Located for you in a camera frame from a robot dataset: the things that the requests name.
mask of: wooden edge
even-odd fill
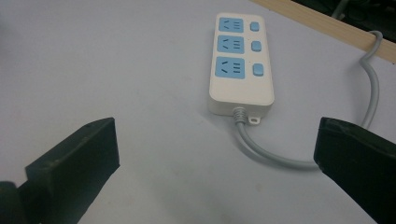
[[[273,10],[312,29],[330,35],[338,40],[362,50],[369,50],[375,42],[375,36],[326,16],[308,7],[290,0],[252,0],[263,7]],[[396,44],[384,39],[376,55],[396,63]]]

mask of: white plastic casing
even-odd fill
[[[232,24],[229,23],[230,21],[234,21],[235,29],[232,27]],[[258,25],[258,30],[251,30],[250,26],[252,22],[254,22],[256,28]],[[229,40],[233,40],[234,43],[240,43],[237,42],[237,40],[240,40],[240,37],[243,38],[243,53],[240,51],[229,52]],[[253,41],[256,43],[257,41],[261,43],[261,50],[253,51]],[[216,74],[217,59],[219,57],[223,59],[243,59],[245,63],[245,71],[242,71],[245,73],[244,77],[222,77],[219,76],[219,74]],[[253,64],[257,63],[262,64],[262,76],[253,75]],[[220,70],[220,73],[228,76],[229,73],[226,74],[226,70],[222,70],[224,72],[221,72]],[[250,124],[258,124],[260,123],[260,119],[268,112],[274,100],[274,88],[264,19],[255,15],[220,13],[216,19],[215,38],[213,43],[213,57],[208,101],[209,110],[214,114],[232,116],[233,110],[236,107],[244,107],[247,111]]]

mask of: power cord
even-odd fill
[[[368,77],[370,78],[370,85],[371,85],[371,96],[370,96],[370,104],[368,106],[366,115],[364,120],[361,124],[361,127],[364,129],[368,129],[370,124],[374,118],[376,108],[378,106],[378,99],[379,99],[379,83],[378,77],[374,68],[368,63],[368,60],[373,57],[375,52],[378,50],[381,41],[382,41],[382,34],[378,31],[371,31],[371,34],[376,36],[376,41],[372,49],[367,52],[363,57],[360,59],[360,64],[363,69],[366,71]],[[278,156],[274,153],[271,153],[264,148],[257,145],[248,135],[245,125],[248,123],[248,112],[243,107],[237,107],[233,110],[233,120],[235,122],[236,129],[238,130],[239,134],[241,135],[244,142],[252,149],[256,154],[274,161],[279,165],[286,166],[293,169],[299,170],[317,170],[318,165],[314,161],[297,161],[288,158],[284,158]]]

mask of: extension cord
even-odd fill
[[[243,107],[250,124],[259,124],[274,102],[264,19],[220,13],[216,19],[209,110],[232,116]]]

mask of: table surface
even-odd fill
[[[208,112],[216,15],[264,17],[276,101],[252,138],[312,160],[321,117],[359,123],[364,52],[248,0],[13,0],[0,7],[0,179],[114,117],[120,168],[79,223],[374,223],[329,177],[252,158]],[[371,131],[396,142],[396,66],[371,60]]]

